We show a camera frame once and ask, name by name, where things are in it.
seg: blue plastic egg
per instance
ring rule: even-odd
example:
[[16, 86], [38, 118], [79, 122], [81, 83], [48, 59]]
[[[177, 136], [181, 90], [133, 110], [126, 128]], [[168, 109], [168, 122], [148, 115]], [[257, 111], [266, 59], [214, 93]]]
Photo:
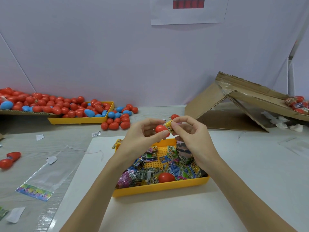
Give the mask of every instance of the blue plastic egg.
[[23, 106], [22, 109], [23, 109], [23, 111], [30, 111], [30, 107], [29, 106]]
[[124, 107], [117, 107], [117, 108], [116, 108], [116, 111], [119, 112], [119, 113], [121, 113], [122, 109], [124, 109]]
[[13, 107], [13, 103], [11, 101], [4, 101], [0, 105], [0, 109], [11, 109]]
[[128, 114], [129, 116], [131, 116], [132, 115], [132, 112], [131, 111], [129, 111], [129, 110], [125, 110], [125, 111], [123, 111], [123, 113], [122, 114]]
[[92, 110], [85, 109], [84, 112], [85, 112], [86, 116], [88, 116], [88, 117], [94, 117], [95, 116], [95, 112], [92, 111]]
[[109, 118], [114, 118], [115, 117], [115, 113], [113, 113], [112, 111], [108, 113], [107, 115]]
[[115, 118], [120, 118], [120, 117], [121, 117], [121, 113], [117, 112], [117, 113], [115, 114]]
[[105, 117], [107, 115], [107, 111], [102, 112], [102, 116]]

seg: forearm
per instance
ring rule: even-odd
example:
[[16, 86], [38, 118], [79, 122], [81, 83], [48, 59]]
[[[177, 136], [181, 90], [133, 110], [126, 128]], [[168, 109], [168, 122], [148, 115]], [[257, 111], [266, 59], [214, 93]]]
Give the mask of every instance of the forearm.
[[224, 160], [214, 160], [207, 170], [249, 232], [296, 232], [268, 207]]
[[124, 164], [111, 157], [60, 232], [97, 232]]

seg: white wall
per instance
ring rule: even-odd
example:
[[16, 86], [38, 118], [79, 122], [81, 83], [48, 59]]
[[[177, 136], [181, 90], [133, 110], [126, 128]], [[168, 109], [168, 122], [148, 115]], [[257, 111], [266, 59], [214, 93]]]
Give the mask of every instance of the white wall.
[[290, 67], [293, 67], [294, 94], [309, 100], [309, 28], [298, 45]]
[[0, 33], [0, 88], [6, 87], [27, 93], [35, 92]]
[[219, 70], [273, 86], [308, 0], [229, 0], [224, 23], [151, 26], [149, 0], [0, 0], [0, 32], [38, 92], [186, 104]]

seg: person's right hand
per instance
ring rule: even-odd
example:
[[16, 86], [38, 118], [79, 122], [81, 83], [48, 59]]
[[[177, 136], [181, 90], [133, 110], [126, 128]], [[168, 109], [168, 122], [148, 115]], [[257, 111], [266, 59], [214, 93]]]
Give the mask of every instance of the person's right hand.
[[206, 125], [190, 116], [180, 116], [173, 119], [172, 128], [175, 131], [173, 135], [179, 135], [175, 139], [185, 142], [196, 163], [204, 171], [207, 170], [213, 160], [220, 158]]

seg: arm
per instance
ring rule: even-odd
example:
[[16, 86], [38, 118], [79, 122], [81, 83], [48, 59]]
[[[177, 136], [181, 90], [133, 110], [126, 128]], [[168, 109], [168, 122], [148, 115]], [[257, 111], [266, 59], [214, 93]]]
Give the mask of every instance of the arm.
[[60, 232], [97, 232], [100, 229], [120, 176], [153, 143], [166, 139], [167, 130], [157, 134], [153, 130], [164, 123], [163, 120], [146, 119], [132, 125], [120, 147], [106, 163]]
[[219, 156], [207, 127], [195, 119], [177, 117], [172, 127], [193, 153], [200, 168], [205, 170], [225, 195], [249, 232], [296, 232], [267, 206]]

